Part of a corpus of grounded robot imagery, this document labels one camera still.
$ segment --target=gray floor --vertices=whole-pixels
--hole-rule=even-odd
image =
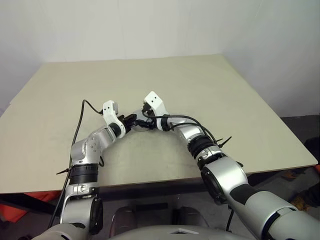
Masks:
[[[319,116],[287,117],[283,118],[283,121],[302,142],[320,135]],[[271,191],[285,200],[289,200],[296,193],[311,187],[319,181],[319,175],[313,168],[307,169],[305,174],[302,174],[292,182],[282,179],[280,177],[281,174],[280,172],[261,183],[257,188]],[[103,230],[98,235],[93,236],[92,239],[105,240],[108,238],[112,216],[118,208],[154,203],[168,203],[168,209],[139,212],[137,218],[140,227],[169,224],[171,209],[181,206],[193,207],[200,211],[211,228],[225,229],[230,214],[226,205],[218,206],[214,204],[207,192],[105,201],[103,203]],[[311,208],[308,213],[320,219],[320,208]],[[31,236],[39,235],[46,229],[49,218],[50,216],[46,214],[27,213],[19,222],[10,224],[7,229],[0,229],[0,240],[17,240],[26,234]],[[235,234],[254,239],[236,214],[233,217],[230,229]]]

